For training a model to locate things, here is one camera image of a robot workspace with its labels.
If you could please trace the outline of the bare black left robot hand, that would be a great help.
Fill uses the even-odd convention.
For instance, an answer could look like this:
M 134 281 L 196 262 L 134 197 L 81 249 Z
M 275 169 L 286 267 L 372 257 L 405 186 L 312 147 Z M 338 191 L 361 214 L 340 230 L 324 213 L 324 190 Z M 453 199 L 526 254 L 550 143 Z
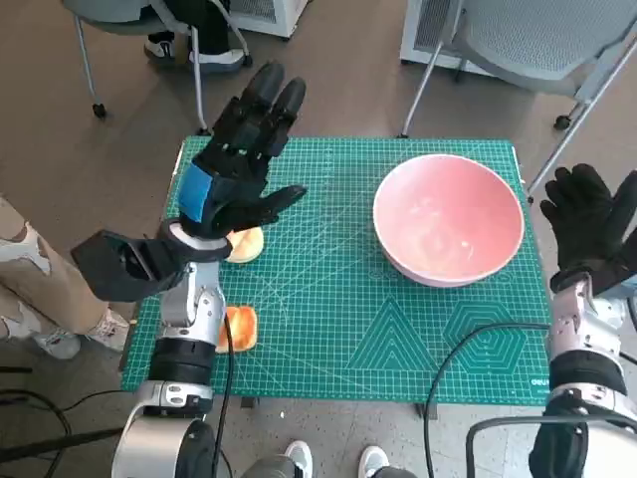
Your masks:
M 307 91 L 302 78 L 284 79 L 282 64 L 265 64 L 216 120 L 179 186 L 179 223 L 187 234 L 219 239 L 274 223 L 306 194 L 302 185 L 262 194 L 270 161 L 288 143 Z

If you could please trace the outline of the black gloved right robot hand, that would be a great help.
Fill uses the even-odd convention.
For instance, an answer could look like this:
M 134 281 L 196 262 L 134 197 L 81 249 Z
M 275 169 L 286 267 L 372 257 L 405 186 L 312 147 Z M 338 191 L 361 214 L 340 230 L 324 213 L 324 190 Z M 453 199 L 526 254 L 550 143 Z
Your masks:
M 597 170 L 585 163 L 560 167 L 545 185 L 539 207 L 557 245 L 558 272 L 549 280 L 553 293 L 581 274 L 600 294 L 636 274 L 636 232 L 628 226 L 636 213 L 636 172 L 611 192 Z

